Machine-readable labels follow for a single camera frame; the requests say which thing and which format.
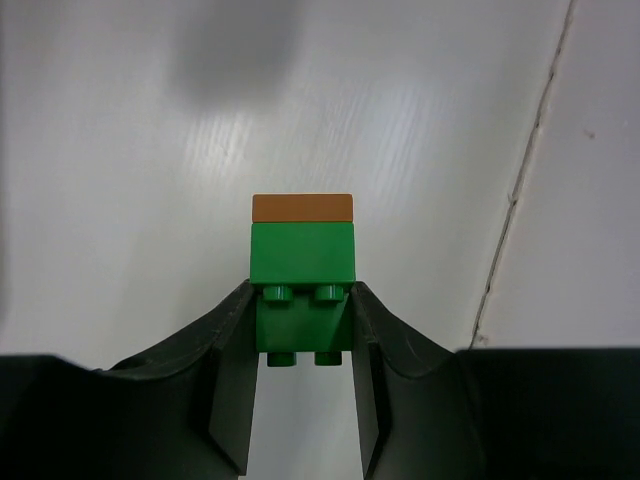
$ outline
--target crack in wall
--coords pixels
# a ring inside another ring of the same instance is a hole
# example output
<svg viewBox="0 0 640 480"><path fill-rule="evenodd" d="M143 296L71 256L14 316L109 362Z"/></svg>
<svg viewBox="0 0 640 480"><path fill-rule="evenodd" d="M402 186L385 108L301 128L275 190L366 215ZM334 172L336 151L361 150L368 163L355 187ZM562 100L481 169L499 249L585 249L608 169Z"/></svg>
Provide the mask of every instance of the crack in wall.
<svg viewBox="0 0 640 480"><path fill-rule="evenodd" d="M527 174L529 164L531 163L531 159L533 157L533 153L535 152L535 148L537 145L538 137L540 136L540 126L542 122L546 118L546 113L549 107L549 101L551 97L551 88L553 85L553 81L556 77L556 73L558 71L558 65L560 62L560 57L562 52L564 51L565 42L567 40L569 27L573 22L573 15L575 11L577 0L571 0L569 2L569 6L567 8L567 13L565 15L564 24L562 27L562 32L560 33L560 38L558 39L558 46L556 47L556 51L553 55L553 59L551 61L551 65L549 67L549 74L547 77L547 83L542 90L542 95L540 96L540 102L538 103L538 109L536 110L535 121L533 122L533 127L531 132L529 133L529 139L527 141L527 146L524 151L524 155L522 157L522 162L520 164L520 169L518 170L518 176L516 177L516 182L513 187L511 193L507 194L507 199L509 201L509 208L507 210L507 215L502 226L502 232L500 233L500 239L498 240L498 245L496 247L496 253L494 254L493 261L491 262L491 268L489 269L489 275L487 277L487 283L485 285L484 293L482 294L482 298L480 299L480 306L478 307L478 312L476 314L475 322L473 324L473 334L471 336L471 344L469 348L473 347L486 347L489 345L490 339L480 332L480 327L482 326L483 315L485 312L485 307L487 304L487 299L489 298L489 294L491 293L491 286L495 277L495 274L498 270L498 266L500 264L500 259L502 257L502 251L504 249L507 236L509 234L509 229L511 228L511 223L516 213L516 206L518 204L518 199L520 198L520 193L522 191L522 186L524 184L524 178Z"/></svg>

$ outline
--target white backdrop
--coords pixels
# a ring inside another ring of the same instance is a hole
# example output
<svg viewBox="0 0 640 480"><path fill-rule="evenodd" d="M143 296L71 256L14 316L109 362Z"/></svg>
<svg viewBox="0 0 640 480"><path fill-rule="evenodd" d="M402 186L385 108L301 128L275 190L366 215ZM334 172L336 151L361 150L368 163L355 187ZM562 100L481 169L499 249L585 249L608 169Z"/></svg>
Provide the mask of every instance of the white backdrop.
<svg viewBox="0 0 640 480"><path fill-rule="evenodd" d="M640 345L638 52L640 2L577 3L484 344Z"/></svg>
<svg viewBox="0 0 640 480"><path fill-rule="evenodd" d="M13 0L3 352L109 367L248 276L254 192L354 194L357 276L466 346L567 2ZM358 478L350 365L262 368L249 478Z"/></svg>

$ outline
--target lego stud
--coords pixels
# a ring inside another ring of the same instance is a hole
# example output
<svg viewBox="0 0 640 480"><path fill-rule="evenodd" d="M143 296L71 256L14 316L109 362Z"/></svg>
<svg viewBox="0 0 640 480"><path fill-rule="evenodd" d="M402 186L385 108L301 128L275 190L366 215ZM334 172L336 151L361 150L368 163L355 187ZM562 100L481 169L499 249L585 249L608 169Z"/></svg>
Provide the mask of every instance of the lego stud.
<svg viewBox="0 0 640 480"><path fill-rule="evenodd" d="M290 302L293 300L293 290L284 285L264 287L262 298L265 302Z"/></svg>
<svg viewBox="0 0 640 480"><path fill-rule="evenodd" d="M296 364L295 353L267 353L268 367L294 367Z"/></svg>
<svg viewBox="0 0 640 480"><path fill-rule="evenodd" d="M316 352L315 364L323 367L342 365L342 352Z"/></svg>
<svg viewBox="0 0 640 480"><path fill-rule="evenodd" d="M338 285L322 285L316 288L315 299L319 302L341 302L344 300L344 288Z"/></svg>

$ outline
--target stacked lego bricks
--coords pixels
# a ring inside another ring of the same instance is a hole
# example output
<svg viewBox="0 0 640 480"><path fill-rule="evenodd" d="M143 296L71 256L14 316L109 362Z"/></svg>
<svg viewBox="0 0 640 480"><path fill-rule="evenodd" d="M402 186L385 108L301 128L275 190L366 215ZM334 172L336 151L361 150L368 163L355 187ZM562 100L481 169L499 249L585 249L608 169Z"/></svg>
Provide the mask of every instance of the stacked lego bricks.
<svg viewBox="0 0 640 480"><path fill-rule="evenodd" d="M295 365L296 352L341 364L352 347L351 195L254 195L250 281L259 292L257 348L270 366Z"/></svg>

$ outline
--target orange lego brick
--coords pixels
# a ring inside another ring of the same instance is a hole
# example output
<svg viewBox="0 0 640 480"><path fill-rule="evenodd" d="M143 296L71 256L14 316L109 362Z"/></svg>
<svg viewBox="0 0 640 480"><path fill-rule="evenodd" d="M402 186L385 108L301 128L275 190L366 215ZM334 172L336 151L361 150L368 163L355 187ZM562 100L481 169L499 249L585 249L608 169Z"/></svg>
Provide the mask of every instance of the orange lego brick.
<svg viewBox="0 0 640 480"><path fill-rule="evenodd" d="M253 223L353 222L349 193L256 194Z"/></svg>

